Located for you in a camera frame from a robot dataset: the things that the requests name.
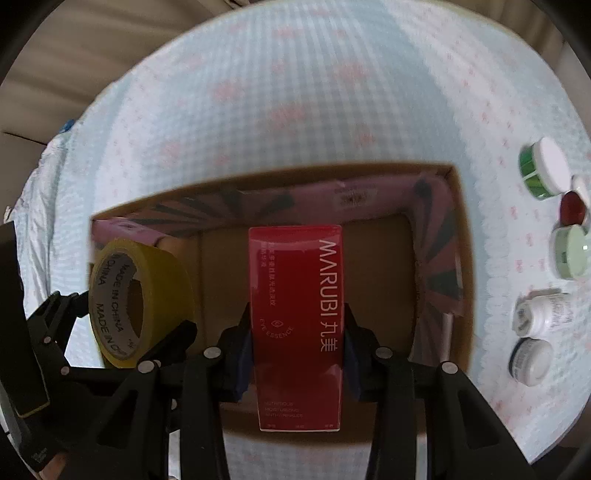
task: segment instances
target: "light green jar lid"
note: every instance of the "light green jar lid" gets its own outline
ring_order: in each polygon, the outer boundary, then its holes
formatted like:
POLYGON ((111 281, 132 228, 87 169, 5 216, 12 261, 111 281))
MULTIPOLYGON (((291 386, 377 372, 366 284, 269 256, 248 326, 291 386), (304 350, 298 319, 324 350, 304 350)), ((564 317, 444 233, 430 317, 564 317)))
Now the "light green jar lid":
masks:
POLYGON ((554 255, 562 278, 577 278, 587 270, 587 241, 580 225, 565 226, 555 232, 554 255))

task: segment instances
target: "red jar lid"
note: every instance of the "red jar lid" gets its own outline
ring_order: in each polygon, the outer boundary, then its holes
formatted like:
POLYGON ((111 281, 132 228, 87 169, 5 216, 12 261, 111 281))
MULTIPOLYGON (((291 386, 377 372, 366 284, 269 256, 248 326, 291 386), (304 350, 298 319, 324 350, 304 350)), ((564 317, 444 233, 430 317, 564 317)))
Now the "red jar lid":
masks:
POLYGON ((567 192, 560 202, 560 223, 564 226, 582 225, 587 207, 576 192, 567 192))

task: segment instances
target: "bedsheet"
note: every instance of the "bedsheet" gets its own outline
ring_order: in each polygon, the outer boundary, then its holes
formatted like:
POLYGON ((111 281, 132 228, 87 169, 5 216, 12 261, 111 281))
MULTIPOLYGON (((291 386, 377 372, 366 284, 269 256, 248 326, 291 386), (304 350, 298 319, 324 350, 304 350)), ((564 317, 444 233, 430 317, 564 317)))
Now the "bedsheet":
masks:
MULTIPOLYGON (((146 58, 48 146, 11 215, 25 308, 87 287, 89 218, 112 206, 287 167, 445 161, 459 172, 473 244, 468 374, 534 460, 591 391, 589 278, 553 275, 559 199, 535 200, 518 172, 520 149, 543 135, 589 179, 591 143, 560 82, 488 22, 406 0, 281 1, 227 14, 146 58), (544 288, 575 294, 577 325, 551 339, 548 379, 530 388, 508 372, 511 315, 519 296, 544 288)), ((76 324, 67 355, 99 365, 88 322, 76 324)), ((237 478, 259 476, 252 445, 235 444, 237 478)), ((298 456, 279 453, 266 468, 298 478, 298 456)), ((333 467, 320 463, 309 478, 362 477, 333 467)))

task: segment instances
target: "white jar lid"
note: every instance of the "white jar lid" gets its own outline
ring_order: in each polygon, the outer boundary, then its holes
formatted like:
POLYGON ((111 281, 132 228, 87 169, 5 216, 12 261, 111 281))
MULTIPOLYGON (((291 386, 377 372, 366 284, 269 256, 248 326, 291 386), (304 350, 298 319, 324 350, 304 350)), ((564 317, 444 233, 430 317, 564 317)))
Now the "white jar lid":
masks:
POLYGON ((552 364, 554 349, 545 340, 528 338, 518 347, 511 365, 511 375, 529 386, 542 382, 552 364))
POLYGON ((576 192, 587 208, 591 205, 591 198, 587 190, 587 184, 582 175, 573 175, 572 190, 576 192))
POLYGON ((571 173, 566 156, 554 139, 542 137, 534 144, 535 169, 551 193, 558 195, 570 190, 571 173))
POLYGON ((548 315, 544 300, 537 297, 517 304, 513 315, 513 330, 518 336, 530 337, 542 333, 548 315))

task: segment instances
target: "yellow tape roll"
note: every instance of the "yellow tape roll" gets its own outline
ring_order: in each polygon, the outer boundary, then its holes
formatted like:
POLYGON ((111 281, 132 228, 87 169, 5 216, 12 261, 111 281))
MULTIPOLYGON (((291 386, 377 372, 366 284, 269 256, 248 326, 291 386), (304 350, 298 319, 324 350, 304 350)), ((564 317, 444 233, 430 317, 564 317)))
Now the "yellow tape roll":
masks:
POLYGON ((92 271, 89 311, 92 330, 106 359, 118 368, 134 368, 183 320, 193 318, 189 276, 164 250, 122 238, 113 240, 101 251, 92 271), (132 322, 140 314, 131 311, 134 305, 129 288, 134 276, 142 290, 141 325, 132 322))

